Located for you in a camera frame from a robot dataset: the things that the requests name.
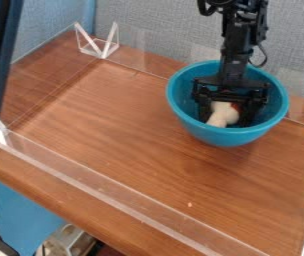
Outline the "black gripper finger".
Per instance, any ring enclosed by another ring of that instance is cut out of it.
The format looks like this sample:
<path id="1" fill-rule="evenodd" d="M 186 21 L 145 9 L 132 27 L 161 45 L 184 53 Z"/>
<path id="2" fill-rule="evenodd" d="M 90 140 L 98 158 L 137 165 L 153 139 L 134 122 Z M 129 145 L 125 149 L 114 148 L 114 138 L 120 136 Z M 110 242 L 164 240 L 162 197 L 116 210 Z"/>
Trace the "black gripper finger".
<path id="1" fill-rule="evenodd" d="M 248 127 L 250 125 L 262 105 L 264 101 L 260 97 L 248 98 L 240 103 L 238 125 L 241 127 Z"/>
<path id="2" fill-rule="evenodd" d="M 206 95 L 198 95 L 198 120 L 206 122 L 212 114 L 210 99 Z"/>

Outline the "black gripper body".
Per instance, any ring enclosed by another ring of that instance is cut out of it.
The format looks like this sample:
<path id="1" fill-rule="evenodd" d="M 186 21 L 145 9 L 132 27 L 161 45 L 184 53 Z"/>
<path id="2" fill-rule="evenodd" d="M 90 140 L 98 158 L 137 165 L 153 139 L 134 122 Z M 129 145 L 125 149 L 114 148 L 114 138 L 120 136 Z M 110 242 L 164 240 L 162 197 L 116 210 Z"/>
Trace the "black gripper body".
<path id="1" fill-rule="evenodd" d="M 265 40 L 268 0 L 197 0 L 198 12 L 210 16 L 222 15 L 218 71 L 212 76 L 193 79 L 192 97 L 198 103 L 198 95 L 210 101 L 241 103 L 260 97 L 266 102 L 268 84 L 249 80 L 246 66 L 260 68 L 268 56 L 261 46 Z"/>

